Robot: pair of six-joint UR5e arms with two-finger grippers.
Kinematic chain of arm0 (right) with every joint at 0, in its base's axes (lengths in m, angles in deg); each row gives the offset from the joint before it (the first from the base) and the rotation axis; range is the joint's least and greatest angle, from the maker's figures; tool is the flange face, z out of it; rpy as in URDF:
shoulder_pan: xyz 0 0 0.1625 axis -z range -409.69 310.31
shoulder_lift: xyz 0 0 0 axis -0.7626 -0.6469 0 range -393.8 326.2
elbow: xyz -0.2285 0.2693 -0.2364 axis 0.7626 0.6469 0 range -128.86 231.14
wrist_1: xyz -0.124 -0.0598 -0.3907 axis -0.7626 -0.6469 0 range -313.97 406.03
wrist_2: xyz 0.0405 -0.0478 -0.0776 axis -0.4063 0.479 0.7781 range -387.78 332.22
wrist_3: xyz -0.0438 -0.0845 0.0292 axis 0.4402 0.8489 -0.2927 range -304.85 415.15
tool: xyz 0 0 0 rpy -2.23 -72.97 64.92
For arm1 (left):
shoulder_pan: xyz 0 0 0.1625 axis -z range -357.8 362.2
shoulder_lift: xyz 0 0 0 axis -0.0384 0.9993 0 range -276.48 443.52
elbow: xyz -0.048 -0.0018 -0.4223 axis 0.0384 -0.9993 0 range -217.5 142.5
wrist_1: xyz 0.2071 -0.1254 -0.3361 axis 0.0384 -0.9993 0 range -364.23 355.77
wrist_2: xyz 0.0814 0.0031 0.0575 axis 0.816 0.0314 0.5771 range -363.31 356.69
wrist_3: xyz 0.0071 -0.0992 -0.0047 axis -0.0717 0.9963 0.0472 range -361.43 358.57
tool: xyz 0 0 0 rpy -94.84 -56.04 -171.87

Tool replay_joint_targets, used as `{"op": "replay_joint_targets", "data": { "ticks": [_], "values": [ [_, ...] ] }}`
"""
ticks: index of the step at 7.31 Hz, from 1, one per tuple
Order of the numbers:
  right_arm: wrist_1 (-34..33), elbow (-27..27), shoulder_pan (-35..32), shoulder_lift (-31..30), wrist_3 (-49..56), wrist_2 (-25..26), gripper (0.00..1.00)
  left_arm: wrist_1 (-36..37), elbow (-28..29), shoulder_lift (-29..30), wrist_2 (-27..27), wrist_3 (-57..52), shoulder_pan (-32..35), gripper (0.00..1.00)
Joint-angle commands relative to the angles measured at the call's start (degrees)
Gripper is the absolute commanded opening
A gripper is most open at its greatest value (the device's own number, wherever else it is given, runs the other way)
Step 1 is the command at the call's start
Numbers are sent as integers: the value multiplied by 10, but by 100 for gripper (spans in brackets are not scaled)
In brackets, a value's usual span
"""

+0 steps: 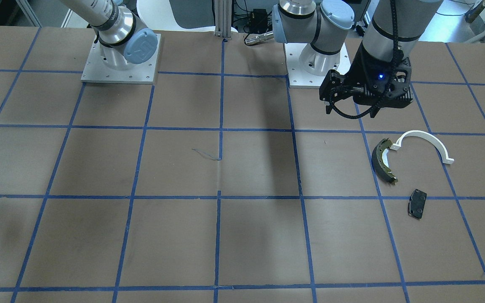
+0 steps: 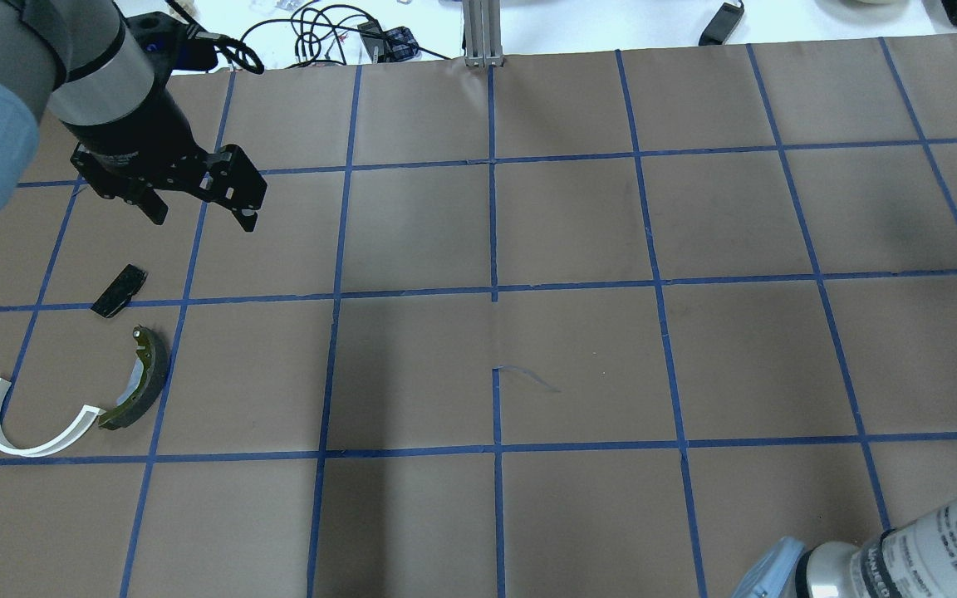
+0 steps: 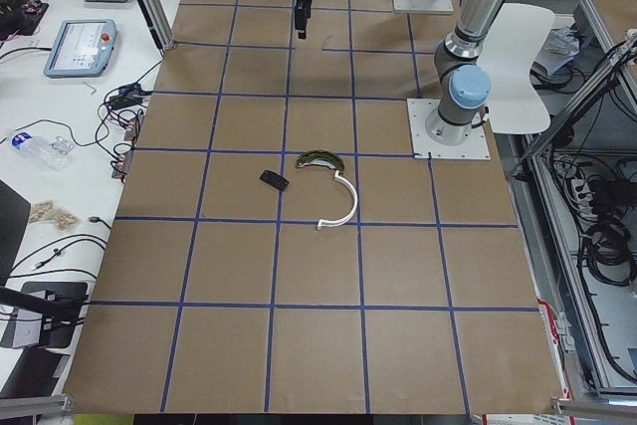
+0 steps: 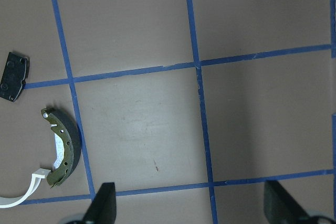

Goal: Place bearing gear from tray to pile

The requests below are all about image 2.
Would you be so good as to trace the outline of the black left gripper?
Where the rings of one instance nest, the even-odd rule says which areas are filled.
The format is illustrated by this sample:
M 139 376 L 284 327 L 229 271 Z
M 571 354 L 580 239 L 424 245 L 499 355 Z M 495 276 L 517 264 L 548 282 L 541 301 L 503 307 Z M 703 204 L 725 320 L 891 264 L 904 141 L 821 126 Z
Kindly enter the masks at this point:
M 190 194 L 227 209 L 244 232 L 255 230 L 268 184 L 242 147 L 208 152 L 186 126 L 114 137 L 106 126 L 73 125 L 70 133 L 70 162 L 96 196 L 121 199 L 163 226 L 169 208 L 159 191 Z

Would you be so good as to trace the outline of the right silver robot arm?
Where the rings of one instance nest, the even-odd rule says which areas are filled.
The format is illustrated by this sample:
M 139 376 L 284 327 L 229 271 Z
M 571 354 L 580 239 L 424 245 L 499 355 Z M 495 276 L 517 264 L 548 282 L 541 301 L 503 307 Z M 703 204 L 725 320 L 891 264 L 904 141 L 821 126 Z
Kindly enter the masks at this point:
M 734 597 L 957 597 L 957 499 L 859 547 L 783 537 Z

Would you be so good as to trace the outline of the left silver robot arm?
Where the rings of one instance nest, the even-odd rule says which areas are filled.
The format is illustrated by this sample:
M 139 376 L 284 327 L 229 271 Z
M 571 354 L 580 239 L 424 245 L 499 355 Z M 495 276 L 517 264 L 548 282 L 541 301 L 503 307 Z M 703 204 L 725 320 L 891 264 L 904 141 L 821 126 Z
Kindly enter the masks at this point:
M 172 14 L 123 16 L 113 1 L 0 1 L 0 211 L 37 154 L 43 115 L 73 136 L 70 162 L 96 194 L 168 213 L 162 190 L 227 209 L 255 229 L 267 185 L 243 148 L 204 150 L 168 91 L 174 71 L 220 57 L 263 73 L 254 50 Z

